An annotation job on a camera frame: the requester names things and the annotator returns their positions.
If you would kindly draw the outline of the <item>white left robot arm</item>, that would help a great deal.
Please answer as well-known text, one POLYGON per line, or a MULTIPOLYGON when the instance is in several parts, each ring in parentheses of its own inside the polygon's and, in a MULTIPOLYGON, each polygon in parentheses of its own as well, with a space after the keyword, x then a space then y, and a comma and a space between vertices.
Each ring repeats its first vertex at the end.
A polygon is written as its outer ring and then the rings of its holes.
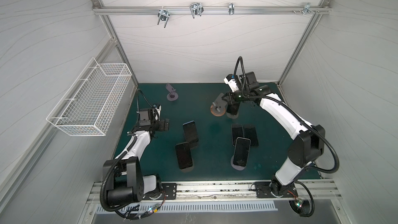
POLYGON ((138 112, 138 122, 128 133, 131 137, 122 152, 103 165, 103 179, 99 200, 104 210, 113 212, 131 203, 139 203, 144 197, 152 200, 162 195, 159 175, 144 176, 140 160, 156 132, 169 130, 169 120, 160 119, 161 106, 138 112))

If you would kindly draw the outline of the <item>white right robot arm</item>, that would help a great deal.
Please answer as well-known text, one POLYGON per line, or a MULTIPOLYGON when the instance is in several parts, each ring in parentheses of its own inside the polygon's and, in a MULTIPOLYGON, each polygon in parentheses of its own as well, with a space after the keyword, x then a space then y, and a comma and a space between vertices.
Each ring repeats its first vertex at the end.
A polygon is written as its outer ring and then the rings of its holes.
POLYGON ((324 128, 303 120, 268 86, 260 86, 254 73, 250 73, 249 79, 244 75, 237 77, 229 74, 224 78, 224 83, 230 88, 230 91, 221 97, 226 104, 227 114, 236 117, 241 103, 253 102, 268 112, 292 139, 288 157, 273 178, 275 186, 290 185, 305 168, 311 168, 313 162, 323 154, 326 144, 324 128))

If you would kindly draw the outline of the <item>phone with pink case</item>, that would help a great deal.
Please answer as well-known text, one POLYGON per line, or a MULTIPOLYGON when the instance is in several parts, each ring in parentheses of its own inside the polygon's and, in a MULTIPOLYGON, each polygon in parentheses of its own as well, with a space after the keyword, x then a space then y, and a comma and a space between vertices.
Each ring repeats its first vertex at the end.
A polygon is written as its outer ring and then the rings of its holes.
POLYGON ((244 128, 241 124, 232 124, 231 125, 231 133, 232 133, 232 144, 236 146, 236 141, 238 138, 244 138, 244 128))

